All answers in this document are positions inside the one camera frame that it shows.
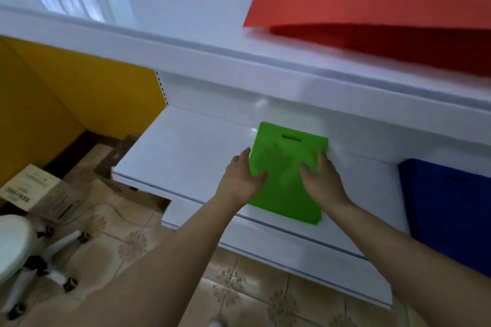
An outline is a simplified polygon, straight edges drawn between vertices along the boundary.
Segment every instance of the right hand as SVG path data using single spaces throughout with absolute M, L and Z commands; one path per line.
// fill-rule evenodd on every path
M 323 150 L 317 154 L 317 173 L 300 163 L 300 176 L 310 197 L 327 210 L 334 204 L 353 204 L 348 198 L 336 168 Z

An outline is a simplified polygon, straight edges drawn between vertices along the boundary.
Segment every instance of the chair wheel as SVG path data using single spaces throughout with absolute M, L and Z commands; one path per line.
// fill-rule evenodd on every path
M 84 231 L 82 234 L 80 234 L 77 240 L 80 242 L 80 244 L 84 244 L 90 240 L 90 234 Z
M 15 304 L 14 307 L 7 313 L 7 319 L 9 321 L 13 321 L 14 319 L 19 318 L 22 314 L 26 312 L 26 304 L 19 303 Z
M 54 235 L 54 227 L 46 225 L 46 231 L 44 232 L 45 238 L 51 238 Z
M 68 293 L 68 292 L 72 292 L 74 289 L 77 288 L 77 286 L 79 285 L 79 281 L 77 281 L 75 278 L 73 277 L 70 277 L 66 283 L 63 285 L 63 290 Z

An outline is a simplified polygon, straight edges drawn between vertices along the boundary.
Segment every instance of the hand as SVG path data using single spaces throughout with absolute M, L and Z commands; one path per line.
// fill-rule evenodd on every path
M 333 204 L 353 204 L 336 168 L 323 150 L 317 154 L 317 173 L 312 173 L 305 163 L 300 163 L 299 169 L 305 190 L 324 211 Z
M 237 210 L 254 198 L 267 179 L 266 171 L 262 171 L 256 177 L 250 175 L 249 153 L 250 147 L 245 149 L 240 156 L 236 155 L 232 158 L 215 194 L 215 197 L 227 203 L 236 204 Z

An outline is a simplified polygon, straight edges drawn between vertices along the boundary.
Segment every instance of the yellow wall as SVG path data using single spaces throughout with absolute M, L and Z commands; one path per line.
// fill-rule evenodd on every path
M 29 163 L 43 167 L 81 132 L 83 127 L 0 39 L 0 186 Z
M 116 138 L 141 134 L 165 107 L 150 69 L 27 41 L 6 41 L 90 131 Z

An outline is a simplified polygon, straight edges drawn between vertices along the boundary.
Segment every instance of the white stool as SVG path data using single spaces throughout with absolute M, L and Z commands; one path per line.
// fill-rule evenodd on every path
M 54 229 L 50 226 L 36 230 L 28 219 L 21 216 L 0 216 L 0 283 L 18 273 L 15 284 L 0 310 L 0 313 L 7 313 L 9 320 L 19 318 L 26 311 L 26 305 L 21 302 L 21 298 L 29 282 L 35 277 L 45 276 L 62 286 L 65 292 L 77 287 L 76 279 L 53 269 L 51 258 L 70 243 L 87 242 L 90 235 L 77 230 L 45 247 L 44 238 L 51 237 L 53 233 Z

